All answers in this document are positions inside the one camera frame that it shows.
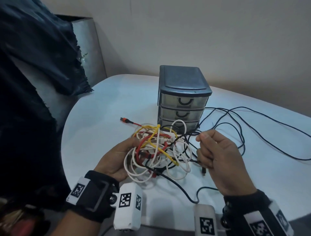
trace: qr code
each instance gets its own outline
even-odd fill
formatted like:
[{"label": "qr code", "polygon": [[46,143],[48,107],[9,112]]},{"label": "qr code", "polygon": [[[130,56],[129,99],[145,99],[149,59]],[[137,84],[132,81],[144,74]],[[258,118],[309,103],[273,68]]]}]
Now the qr code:
[{"label": "qr code", "polygon": [[212,218],[200,217],[201,234],[215,235],[214,221]]},{"label": "qr code", "polygon": [[281,210],[279,210],[277,212],[276,217],[278,218],[279,222],[281,223],[281,225],[283,226],[283,228],[287,232],[290,225],[289,225],[288,221],[286,220],[286,218],[283,215],[283,212]]},{"label": "qr code", "polygon": [[84,188],[85,188],[85,185],[79,184],[79,183],[78,183],[78,184],[74,187],[74,189],[73,189],[73,191],[71,192],[70,195],[72,195],[72,196],[74,196],[74,197],[79,197]]},{"label": "qr code", "polygon": [[130,206],[131,203],[131,195],[132,193],[123,193],[120,196],[119,207],[127,207]]},{"label": "qr code", "polygon": [[256,236],[272,236],[270,229],[263,220],[249,224]]},{"label": "qr code", "polygon": [[141,203],[142,203],[142,198],[137,195],[137,197],[136,197],[136,209],[140,210]]}]

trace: white table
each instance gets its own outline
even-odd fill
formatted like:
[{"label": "white table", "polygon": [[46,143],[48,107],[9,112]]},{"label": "white table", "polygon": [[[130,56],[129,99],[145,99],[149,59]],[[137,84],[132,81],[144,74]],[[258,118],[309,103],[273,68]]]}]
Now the white table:
[{"label": "white table", "polygon": [[[156,124],[158,81],[154,76],[116,75],[100,82],[93,87],[92,93],[80,98],[67,118],[62,137],[63,167],[71,188],[108,150],[133,133],[135,126],[121,123],[120,117]],[[213,94],[207,106],[228,109],[246,106],[311,134],[309,117],[241,94],[211,89]],[[205,110],[202,117],[209,112]],[[311,139],[307,136],[253,112],[237,112],[277,147],[296,157],[310,158]],[[222,114],[214,112],[200,129],[211,128]],[[234,124],[230,117],[223,121]],[[311,162],[296,161],[279,153],[242,122],[241,126],[246,144],[243,158],[256,187],[277,201],[288,220],[310,213]],[[233,127],[222,125],[218,130],[240,144]],[[187,177],[178,181],[193,199],[198,188],[215,186],[210,176],[202,177],[200,171],[192,165]],[[193,204],[174,184],[158,177],[142,188],[144,225],[194,230]],[[199,197],[200,203],[213,205],[216,213],[221,213],[224,201],[220,193],[201,190]]]}]

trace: storage drawer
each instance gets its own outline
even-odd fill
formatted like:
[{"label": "storage drawer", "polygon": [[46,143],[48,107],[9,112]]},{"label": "storage drawer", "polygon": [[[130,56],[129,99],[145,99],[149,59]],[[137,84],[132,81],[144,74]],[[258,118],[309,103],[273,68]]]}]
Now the storage drawer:
[{"label": "storage drawer", "polygon": [[[161,119],[159,118],[158,124],[161,126],[166,126],[166,125],[171,125],[174,122],[174,120],[166,120],[166,119]],[[187,127],[187,132],[195,130],[197,128],[197,125],[199,123],[199,120],[197,121],[185,121],[186,127]],[[176,131],[178,134],[183,134],[184,133],[184,125],[182,122],[176,122],[174,126],[178,127],[179,129],[173,127],[172,129]]]},{"label": "storage drawer", "polygon": [[192,120],[200,120],[201,115],[204,109],[197,110],[186,110],[186,109],[178,109],[178,108],[167,108],[160,107],[159,108],[159,116],[162,119],[168,120],[183,120],[183,121],[192,121]]},{"label": "storage drawer", "polygon": [[200,109],[204,108],[209,97],[180,97],[160,94],[160,105],[171,108]]}]

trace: gray wall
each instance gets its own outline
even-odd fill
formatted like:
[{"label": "gray wall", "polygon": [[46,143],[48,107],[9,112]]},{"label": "gray wall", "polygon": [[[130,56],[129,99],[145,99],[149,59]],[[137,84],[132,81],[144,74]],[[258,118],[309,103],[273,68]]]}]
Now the gray wall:
[{"label": "gray wall", "polygon": [[311,116],[311,1],[43,2],[94,18],[108,76],[198,66],[213,86]]}]

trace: person's right hand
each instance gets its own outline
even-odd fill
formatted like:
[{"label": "person's right hand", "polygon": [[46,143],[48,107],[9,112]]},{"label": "person's right hand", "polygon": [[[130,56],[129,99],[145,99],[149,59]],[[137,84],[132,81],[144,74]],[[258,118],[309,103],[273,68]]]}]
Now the person's right hand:
[{"label": "person's right hand", "polygon": [[196,141],[201,147],[197,150],[197,159],[208,169],[222,195],[242,196],[257,191],[234,142],[216,130],[200,133]]}]

